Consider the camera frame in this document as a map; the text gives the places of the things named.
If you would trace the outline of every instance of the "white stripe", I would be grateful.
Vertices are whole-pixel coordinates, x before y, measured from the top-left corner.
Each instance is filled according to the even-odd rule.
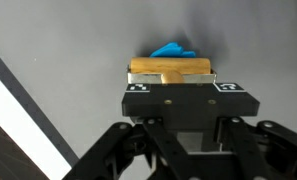
[[[0,81],[0,127],[51,180],[71,169],[46,135]]]

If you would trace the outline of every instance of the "gray surface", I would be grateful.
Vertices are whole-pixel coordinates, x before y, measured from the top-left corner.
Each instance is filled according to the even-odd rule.
[[[127,120],[130,58],[169,41],[209,57],[218,82],[261,101],[248,122],[297,132],[297,1],[0,1],[1,58],[78,156]]]

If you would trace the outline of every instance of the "gray table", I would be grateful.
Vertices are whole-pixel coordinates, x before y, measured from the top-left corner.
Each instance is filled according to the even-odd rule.
[[[249,123],[297,132],[297,1],[0,1],[0,56],[79,157],[129,121],[120,102],[130,58],[169,41],[261,102]],[[132,169],[144,176],[141,166]]]

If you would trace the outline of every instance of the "screw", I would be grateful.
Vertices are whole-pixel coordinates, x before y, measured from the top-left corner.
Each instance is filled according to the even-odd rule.
[[[148,120],[148,124],[154,124],[155,123],[155,120],[154,119],[149,119]]]
[[[189,180],[201,180],[199,177],[190,177]]]
[[[216,104],[217,102],[215,100],[213,100],[213,99],[210,99],[210,100],[208,100],[208,103],[209,104]]]
[[[237,119],[237,118],[232,118],[232,120],[231,120],[232,122],[234,122],[234,123],[239,123],[240,122],[240,120],[239,119]]]
[[[267,178],[264,178],[262,176],[256,176],[254,177],[254,180],[267,180]]]
[[[273,125],[270,122],[264,122],[264,126],[267,128],[273,127]]]
[[[172,104],[172,101],[167,99],[167,100],[165,100],[165,104]]]
[[[120,129],[126,129],[128,126],[126,124],[122,124],[119,126]]]

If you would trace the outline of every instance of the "blue object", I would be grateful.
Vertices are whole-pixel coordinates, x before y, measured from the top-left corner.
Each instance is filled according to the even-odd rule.
[[[195,58],[194,51],[184,51],[184,48],[176,42],[171,42],[164,47],[153,52],[150,57],[178,57],[178,58]]]

